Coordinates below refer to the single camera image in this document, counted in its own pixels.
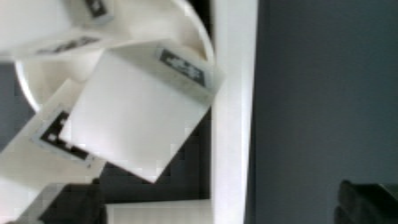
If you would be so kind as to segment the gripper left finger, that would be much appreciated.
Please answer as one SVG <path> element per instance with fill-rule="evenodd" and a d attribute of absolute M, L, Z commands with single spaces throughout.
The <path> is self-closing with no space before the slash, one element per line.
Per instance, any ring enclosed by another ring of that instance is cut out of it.
<path fill-rule="evenodd" d="M 15 219 L 15 224 L 106 224 L 99 182 L 51 183 Z"/>

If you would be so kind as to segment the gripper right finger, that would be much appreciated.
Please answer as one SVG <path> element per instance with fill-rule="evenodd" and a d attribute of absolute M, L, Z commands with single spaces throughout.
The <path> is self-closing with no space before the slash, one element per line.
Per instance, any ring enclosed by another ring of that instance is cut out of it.
<path fill-rule="evenodd" d="M 333 224 L 398 224 L 398 184 L 341 181 Z"/>

